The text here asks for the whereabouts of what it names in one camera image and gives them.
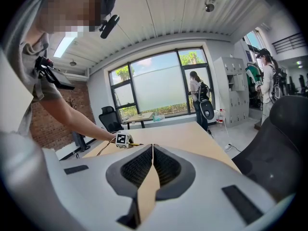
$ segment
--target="cabinet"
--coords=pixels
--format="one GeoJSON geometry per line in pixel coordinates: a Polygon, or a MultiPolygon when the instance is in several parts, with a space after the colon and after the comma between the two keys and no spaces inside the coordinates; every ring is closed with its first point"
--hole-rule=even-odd
{"type": "Polygon", "coordinates": [[[249,94],[243,60],[220,57],[214,61],[214,67],[226,126],[233,127],[245,122],[249,112],[249,94]]]}

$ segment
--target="black camera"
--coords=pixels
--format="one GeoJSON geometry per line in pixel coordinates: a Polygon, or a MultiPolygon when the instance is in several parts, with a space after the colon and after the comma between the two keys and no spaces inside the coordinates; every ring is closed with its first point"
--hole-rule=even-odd
{"type": "Polygon", "coordinates": [[[64,73],[53,67],[50,59],[39,56],[35,62],[35,69],[38,71],[39,78],[45,76],[48,82],[55,84],[58,89],[73,90],[75,88],[64,73]]]}
{"type": "Polygon", "coordinates": [[[118,21],[120,20],[120,16],[113,15],[109,21],[104,20],[101,28],[99,29],[101,33],[101,38],[106,39],[111,30],[116,26],[118,21]]]}

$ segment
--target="gray t-shirt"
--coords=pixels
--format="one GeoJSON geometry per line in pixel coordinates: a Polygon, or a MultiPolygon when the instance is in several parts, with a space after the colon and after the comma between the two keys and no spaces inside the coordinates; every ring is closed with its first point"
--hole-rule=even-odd
{"type": "MultiPolygon", "coordinates": [[[[32,102],[62,97],[56,86],[49,83],[46,77],[39,79],[39,75],[34,68],[35,61],[39,56],[47,57],[48,46],[48,34],[46,33],[34,46],[22,42],[19,47],[19,52],[16,53],[16,57],[19,58],[18,64],[12,65],[12,68],[22,83],[26,86],[28,91],[32,93],[34,97],[32,102]]],[[[31,118],[32,109],[31,106],[29,106],[18,129],[20,134],[24,136],[29,134],[31,118]]]]}
{"type": "MultiPolygon", "coordinates": [[[[49,83],[45,77],[38,79],[34,68],[35,61],[39,56],[47,56],[48,34],[44,34],[33,47],[25,43],[26,34],[43,1],[26,0],[20,10],[16,12],[2,39],[3,51],[10,65],[25,87],[33,94],[34,102],[61,98],[61,94],[54,84],[49,83]]],[[[29,106],[18,129],[21,135],[30,135],[31,118],[32,109],[29,106]]]]}

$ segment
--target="white shirt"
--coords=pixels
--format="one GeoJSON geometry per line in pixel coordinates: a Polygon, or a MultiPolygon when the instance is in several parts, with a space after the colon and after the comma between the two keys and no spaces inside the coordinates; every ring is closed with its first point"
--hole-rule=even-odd
{"type": "Polygon", "coordinates": [[[203,82],[203,80],[201,80],[200,82],[196,81],[196,80],[191,80],[189,85],[191,88],[191,92],[192,92],[192,100],[197,101],[198,98],[196,95],[194,94],[198,94],[198,90],[201,86],[201,82],[203,82]]]}
{"type": "Polygon", "coordinates": [[[273,76],[275,74],[273,70],[274,66],[272,64],[265,65],[263,69],[263,85],[260,86],[261,92],[263,94],[263,103],[268,103],[270,100],[273,100],[271,91],[274,87],[274,80],[273,76]]]}

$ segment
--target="wooden desk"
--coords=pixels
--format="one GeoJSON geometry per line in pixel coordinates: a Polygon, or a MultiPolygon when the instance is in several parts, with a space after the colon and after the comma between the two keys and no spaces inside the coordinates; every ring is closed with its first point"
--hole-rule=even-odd
{"type": "Polygon", "coordinates": [[[151,119],[152,115],[153,115],[153,112],[148,112],[148,113],[136,114],[136,115],[132,116],[130,119],[127,119],[125,121],[125,123],[127,124],[127,129],[129,129],[129,124],[131,122],[136,122],[136,121],[140,121],[142,128],[145,128],[143,121],[151,119]]]}
{"type": "MultiPolygon", "coordinates": [[[[132,129],[129,133],[132,135],[135,143],[142,143],[144,145],[158,144],[212,157],[239,171],[237,166],[215,140],[213,140],[196,122],[156,128],[132,129]]],[[[96,156],[107,143],[107,141],[102,142],[84,157],[96,156]]],[[[121,150],[124,149],[117,148],[115,144],[109,144],[102,151],[101,156],[121,150]]],[[[138,204],[142,222],[150,215],[155,207],[155,194],[158,189],[159,179],[152,165],[147,177],[138,189],[138,204]]]]}

